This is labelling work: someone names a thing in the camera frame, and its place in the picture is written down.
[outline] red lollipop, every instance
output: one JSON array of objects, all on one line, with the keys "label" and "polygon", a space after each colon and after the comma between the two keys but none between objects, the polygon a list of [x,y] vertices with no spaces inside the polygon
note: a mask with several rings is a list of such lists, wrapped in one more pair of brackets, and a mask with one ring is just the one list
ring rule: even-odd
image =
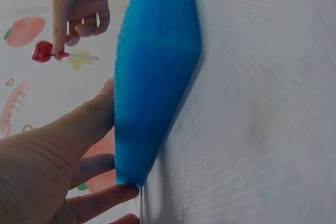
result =
[{"label": "red lollipop", "polygon": [[[31,56],[34,61],[38,61],[40,63],[47,62],[53,56],[51,54],[51,50],[52,50],[52,44],[50,42],[41,40],[35,45],[34,51]],[[62,58],[70,57],[70,58],[81,58],[88,60],[99,60],[99,58],[97,57],[74,55],[74,54],[68,54],[67,52],[61,52],[58,54],[58,56],[61,56]]]}]

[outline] finger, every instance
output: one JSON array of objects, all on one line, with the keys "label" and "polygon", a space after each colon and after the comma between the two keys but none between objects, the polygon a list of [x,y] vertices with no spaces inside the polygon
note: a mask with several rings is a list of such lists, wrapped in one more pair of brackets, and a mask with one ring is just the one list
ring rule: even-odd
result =
[{"label": "finger", "polygon": [[67,37],[67,21],[75,0],[53,0],[52,11],[53,21],[52,30],[54,36],[54,45],[51,53],[58,54],[64,49],[64,44]]},{"label": "finger", "polygon": [[99,27],[97,27],[95,31],[93,32],[95,36],[105,33],[107,31],[107,28],[109,27],[109,24],[110,24],[109,7],[107,6],[105,10],[98,13],[98,16],[99,16],[100,23],[99,23]]},{"label": "finger", "polygon": [[92,179],[93,177],[107,173],[113,169],[113,154],[100,154],[92,157],[82,158],[72,174],[70,189],[73,189]]},{"label": "finger", "polygon": [[37,130],[25,132],[32,148],[52,155],[75,168],[87,150],[101,140],[114,125],[113,81],[108,81],[100,95],[74,111]]},{"label": "finger", "polygon": [[92,16],[84,19],[84,24],[76,26],[76,32],[82,37],[90,37],[93,35],[94,30],[97,28],[97,17]]},{"label": "finger", "polygon": [[139,194],[133,185],[116,185],[97,193],[68,199],[79,223],[85,223],[110,208],[131,200]]},{"label": "finger", "polygon": [[76,26],[81,24],[81,21],[71,21],[69,22],[69,34],[67,35],[66,44],[69,47],[76,45],[80,40],[80,35],[76,32]]},{"label": "finger", "polygon": [[110,224],[140,224],[140,220],[134,214],[128,214]]}]

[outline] blue foam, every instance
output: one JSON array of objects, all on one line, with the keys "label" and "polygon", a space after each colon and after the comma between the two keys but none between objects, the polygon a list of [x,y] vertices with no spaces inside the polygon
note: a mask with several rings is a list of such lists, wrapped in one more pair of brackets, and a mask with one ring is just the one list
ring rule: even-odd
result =
[{"label": "blue foam", "polygon": [[141,187],[201,54],[195,0],[130,0],[114,77],[117,183]]}]

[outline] fingernail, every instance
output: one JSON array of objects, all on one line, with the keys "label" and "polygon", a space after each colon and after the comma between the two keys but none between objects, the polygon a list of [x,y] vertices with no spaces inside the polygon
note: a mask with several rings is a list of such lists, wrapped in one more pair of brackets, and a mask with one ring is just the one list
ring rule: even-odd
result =
[{"label": "fingernail", "polygon": [[67,43],[68,46],[72,46],[72,44],[74,43],[74,38],[71,37],[70,39],[67,39],[66,43]]},{"label": "fingernail", "polygon": [[52,55],[56,55],[56,54],[58,54],[59,52],[58,52],[57,50],[58,50],[58,48],[57,48],[57,46],[56,46],[56,42],[54,42],[54,43],[53,43],[53,48],[52,48],[52,50],[51,50],[51,54],[52,54]]},{"label": "fingernail", "polygon": [[114,80],[113,78],[108,79],[99,94],[113,95],[113,90],[114,90],[113,80]]}]

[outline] white fabric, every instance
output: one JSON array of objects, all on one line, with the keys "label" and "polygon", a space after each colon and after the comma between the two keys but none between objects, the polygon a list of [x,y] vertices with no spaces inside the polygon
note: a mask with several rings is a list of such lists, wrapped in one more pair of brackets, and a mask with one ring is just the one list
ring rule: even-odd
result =
[{"label": "white fabric", "polygon": [[142,223],[336,223],[336,0],[197,2],[204,62]]}]

